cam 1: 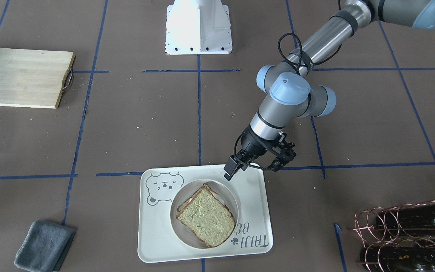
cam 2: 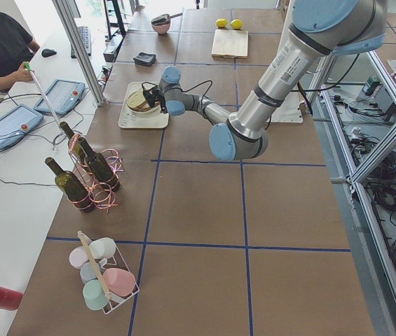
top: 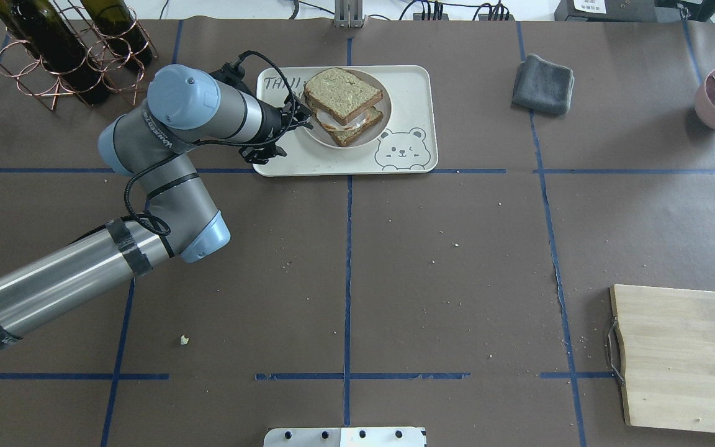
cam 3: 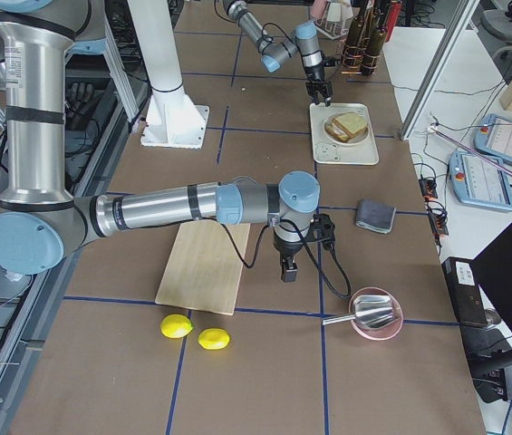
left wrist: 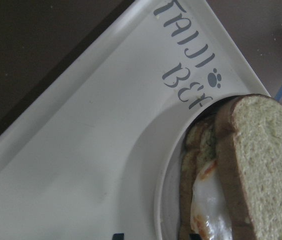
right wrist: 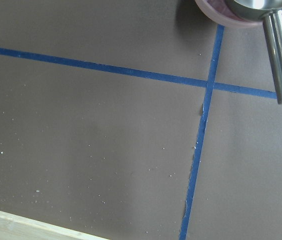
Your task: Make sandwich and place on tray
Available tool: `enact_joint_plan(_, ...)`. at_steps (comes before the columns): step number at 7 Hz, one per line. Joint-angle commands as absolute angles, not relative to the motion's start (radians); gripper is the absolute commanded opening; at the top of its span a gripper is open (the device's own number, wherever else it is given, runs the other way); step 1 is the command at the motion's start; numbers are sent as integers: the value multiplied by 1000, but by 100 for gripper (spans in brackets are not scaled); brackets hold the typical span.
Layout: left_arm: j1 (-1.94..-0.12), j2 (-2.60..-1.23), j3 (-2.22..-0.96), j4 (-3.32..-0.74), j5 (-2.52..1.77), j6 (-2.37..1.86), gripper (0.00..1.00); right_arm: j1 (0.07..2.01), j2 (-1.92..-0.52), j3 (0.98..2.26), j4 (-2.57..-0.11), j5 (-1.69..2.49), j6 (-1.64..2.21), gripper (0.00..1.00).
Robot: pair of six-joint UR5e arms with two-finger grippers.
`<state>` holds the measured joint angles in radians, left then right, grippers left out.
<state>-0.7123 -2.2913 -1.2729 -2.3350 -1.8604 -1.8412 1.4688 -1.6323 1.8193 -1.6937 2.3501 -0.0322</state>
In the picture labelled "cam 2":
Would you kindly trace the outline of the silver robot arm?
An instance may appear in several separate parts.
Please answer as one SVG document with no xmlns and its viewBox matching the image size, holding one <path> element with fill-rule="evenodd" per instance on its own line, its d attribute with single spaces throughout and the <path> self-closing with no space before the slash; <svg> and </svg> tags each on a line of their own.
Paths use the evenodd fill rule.
<svg viewBox="0 0 396 336">
<path fill-rule="evenodd" d="M 327 55 L 379 48 L 387 14 L 387 1 L 295 1 L 284 45 L 238 111 L 231 113 L 205 96 L 185 93 L 174 66 L 164 70 L 159 95 L 170 115 L 195 111 L 213 124 L 209 142 L 216 158 L 256 158 L 268 146 L 266 122 L 310 65 Z"/>
</svg>

